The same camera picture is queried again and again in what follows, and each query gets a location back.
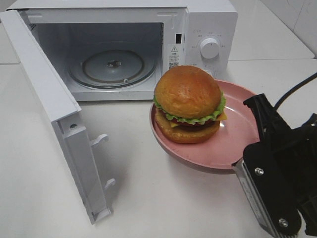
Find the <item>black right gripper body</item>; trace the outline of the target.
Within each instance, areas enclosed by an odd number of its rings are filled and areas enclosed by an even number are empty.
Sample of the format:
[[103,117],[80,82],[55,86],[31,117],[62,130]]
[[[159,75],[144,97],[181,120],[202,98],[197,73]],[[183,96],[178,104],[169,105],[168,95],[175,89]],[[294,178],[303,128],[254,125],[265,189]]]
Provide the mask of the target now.
[[269,139],[260,139],[273,154],[291,188],[305,233],[317,235],[317,116],[291,129],[280,116],[280,126]]

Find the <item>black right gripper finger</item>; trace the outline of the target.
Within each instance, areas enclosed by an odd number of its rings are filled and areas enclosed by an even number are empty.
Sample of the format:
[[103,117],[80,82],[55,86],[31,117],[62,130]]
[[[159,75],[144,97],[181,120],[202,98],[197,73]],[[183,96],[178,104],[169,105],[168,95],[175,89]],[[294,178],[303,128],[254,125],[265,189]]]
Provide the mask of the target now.
[[280,126],[280,116],[274,110],[265,94],[258,94],[246,99],[243,104],[253,113],[260,139],[269,139]]
[[260,227],[274,238],[296,238],[301,217],[272,152],[260,142],[250,144],[232,168]]

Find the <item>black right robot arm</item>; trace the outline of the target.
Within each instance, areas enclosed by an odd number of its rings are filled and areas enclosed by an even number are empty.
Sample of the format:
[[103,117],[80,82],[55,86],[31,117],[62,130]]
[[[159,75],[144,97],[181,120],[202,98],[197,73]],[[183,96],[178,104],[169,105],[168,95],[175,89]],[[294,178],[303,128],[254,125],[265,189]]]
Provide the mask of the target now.
[[291,128],[264,94],[245,100],[259,142],[232,165],[259,225],[275,238],[317,234],[317,116]]

